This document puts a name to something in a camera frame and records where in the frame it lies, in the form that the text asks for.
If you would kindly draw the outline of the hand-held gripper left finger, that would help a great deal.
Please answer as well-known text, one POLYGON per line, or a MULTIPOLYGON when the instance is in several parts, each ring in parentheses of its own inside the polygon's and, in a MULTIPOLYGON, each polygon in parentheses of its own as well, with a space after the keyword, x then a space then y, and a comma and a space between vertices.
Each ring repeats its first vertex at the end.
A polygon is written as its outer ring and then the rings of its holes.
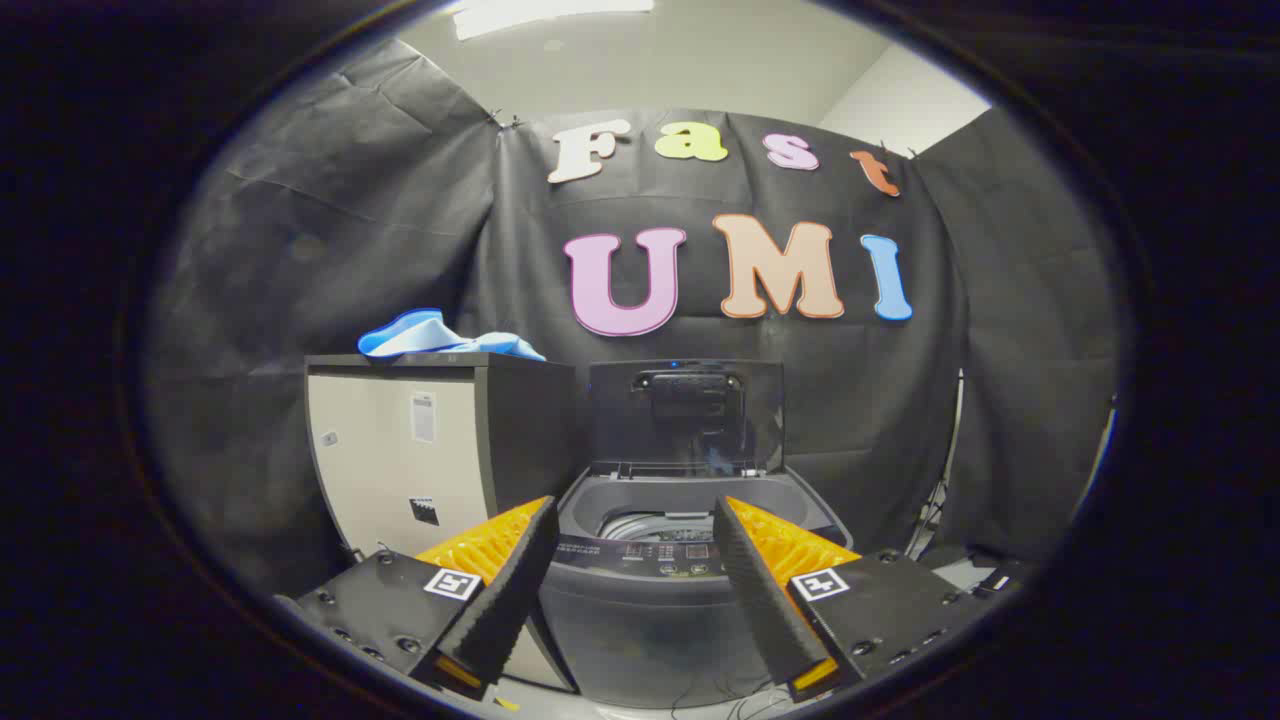
POLYGON ((416 555, 379 550, 275 606, 379 684, 480 701, 536 607, 558 538, 556 501, 541 496, 416 555))

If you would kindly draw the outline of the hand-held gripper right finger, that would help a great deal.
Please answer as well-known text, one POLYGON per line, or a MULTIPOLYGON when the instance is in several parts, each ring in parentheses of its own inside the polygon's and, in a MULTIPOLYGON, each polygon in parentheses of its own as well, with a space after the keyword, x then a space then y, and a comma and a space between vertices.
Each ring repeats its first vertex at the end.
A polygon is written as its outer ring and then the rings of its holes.
POLYGON ((905 553, 855 553, 740 498, 712 518, 768 676, 796 702, 904 673, 989 610, 905 553))

